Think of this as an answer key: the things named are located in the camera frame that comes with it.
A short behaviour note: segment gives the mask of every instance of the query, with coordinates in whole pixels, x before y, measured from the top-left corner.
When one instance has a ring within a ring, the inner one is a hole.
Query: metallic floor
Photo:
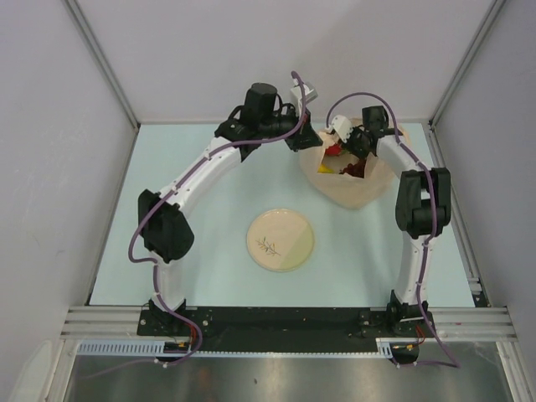
[[[140,363],[82,379],[129,358],[78,357],[65,401],[512,401],[495,343],[450,344],[462,369],[396,367],[384,359],[192,358]],[[444,359],[433,343],[420,358]]]

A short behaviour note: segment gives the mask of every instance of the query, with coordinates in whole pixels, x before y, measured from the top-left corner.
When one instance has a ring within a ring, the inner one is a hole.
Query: round plate
[[[312,252],[315,236],[305,216],[289,209],[264,212],[247,235],[248,251],[257,264],[270,271],[288,272]]]

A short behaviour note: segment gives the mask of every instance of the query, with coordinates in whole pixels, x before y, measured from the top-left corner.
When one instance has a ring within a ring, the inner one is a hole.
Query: white table
[[[431,166],[421,124],[404,124],[412,147]],[[216,125],[142,126],[102,257],[91,305],[143,305],[152,295],[151,264],[134,265],[127,247],[137,226],[137,198],[177,177],[208,145]],[[402,235],[394,221],[398,181],[360,210],[320,194],[284,142],[263,145],[225,176],[189,218],[195,234],[184,257],[190,306],[384,307],[396,282]],[[250,223],[269,209],[305,214],[316,246],[298,270],[275,273],[248,254]],[[137,241],[135,255],[148,254]],[[433,307],[472,307],[452,227],[439,238],[431,262]]]

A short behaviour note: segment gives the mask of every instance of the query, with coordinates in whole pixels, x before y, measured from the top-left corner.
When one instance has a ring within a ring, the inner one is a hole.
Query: white wall
[[[221,121],[253,82],[287,96],[291,70],[318,89],[313,119],[356,90],[427,119],[491,2],[79,0],[141,122]]]
[[[484,285],[536,374],[536,3],[512,0],[437,127]]]
[[[134,132],[60,0],[0,2],[0,400],[101,250]]]

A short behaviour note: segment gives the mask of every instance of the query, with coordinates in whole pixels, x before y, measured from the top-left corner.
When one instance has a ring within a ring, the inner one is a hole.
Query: plate with leaf design
[[[253,260],[263,268],[288,272],[311,255],[315,236],[302,214],[289,209],[272,209],[253,221],[247,245]]]

